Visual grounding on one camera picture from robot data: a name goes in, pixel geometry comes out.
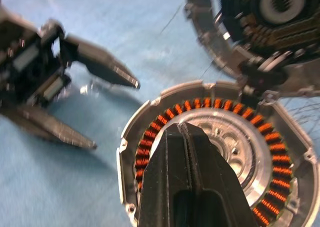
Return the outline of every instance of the blue cloth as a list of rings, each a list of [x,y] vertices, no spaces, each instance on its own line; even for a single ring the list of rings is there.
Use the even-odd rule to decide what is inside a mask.
[[[234,80],[213,68],[198,45],[183,14],[186,0],[2,2],[39,27],[56,18],[67,32],[108,48],[139,78],[141,89],[92,89],[88,72],[72,66],[68,97],[48,111],[95,140],[98,149],[91,153],[39,140],[0,117],[0,226],[129,227],[116,166],[127,121],[142,103],[173,85]],[[282,101],[320,153],[319,98]]]

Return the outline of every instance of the copper winding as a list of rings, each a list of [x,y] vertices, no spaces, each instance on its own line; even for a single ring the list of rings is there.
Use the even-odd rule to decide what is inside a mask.
[[[277,166],[282,164],[291,163],[290,157],[286,154],[286,145],[281,142],[281,135],[278,132],[272,132],[273,126],[271,123],[264,123],[264,118],[260,114],[255,114],[255,111],[249,107],[245,107],[241,103],[235,103],[232,100],[222,100],[214,99],[207,97],[204,99],[196,98],[191,102],[186,100],[183,105],[176,104],[173,108],[168,108],[165,110],[163,115],[158,115],[157,119],[150,124],[150,128],[144,132],[143,138],[141,139],[138,148],[136,150],[136,159],[135,159],[135,179],[137,181],[138,190],[141,190],[143,187],[143,175],[146,166],[149,163],[149,157],[151,153],[151,146],[161,130],[169,120],[172,120],[175,116],[182,114],[184,111],[190,111],[192,109],[199,108],[217,108],[224,109],[226,111],[232,111],[235,114],[242,116],[244,119],[250,121],[258,131],[264,136],[265,141],[269,145],[269,150],[272,155],[272,161],[276,166],[273,167],[273,174],[285,178],[292,177],[292,170],[288,167]],[[281,178],[272,179],[270,189],[265,197],[271,197],[271,200],[280,201],[282,203],[286,202],[288,194],[290,192],[291,184],[289,180],[283,180]],[[261,207],[266,208],[273,215],[278,215],[280,210],[277,206],[271,202],[271,200],[263,198],[260,202]],[[270,224],[270,218],[264,214],[259,208],[259,205],[253,210],[255,217],[258,219],[261,224],[266,227]]]
[[[190,111],[192,109],[189,100],[186,100],[183,106],[187,111]]]
[[[274,197],[275,199],[277,199],[277,200],[279,200],[281,202],[286,202],[287,201],[287,198],[283,194],[281,194],[281,193],[279,193],[277,191],[269,190],[268,191],[268,195]]]
[[[270,224],[269,220],[258,210],[258,208],[254,208],[252,211],[264,226],[268,226]]]
[[[271,204],[269,201],[263,199],[261,201],[261,204],[263,204],[270,212],[275,214],[276,216],[280,213],[279,209],[275,207],[273,204]]]

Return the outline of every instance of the blue fabric surface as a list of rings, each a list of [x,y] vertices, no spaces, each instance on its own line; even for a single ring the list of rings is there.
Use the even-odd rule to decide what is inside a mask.
[[[91,153],[41,141],[0,117],[1,227],[130,226],[119,200],[116,166],[127,121],[146,100],[173,85],[233,81],[211,66],[198,45],[183,15],[185,1],[2,0],[39,27],[56,18],[67,32],[106,47],[139,78],[141,89],[92,89],[88,72],[72,66],[67,97],[48,111],[95,140],[98,149]],[[320,154],[320,99],[282,102]]]

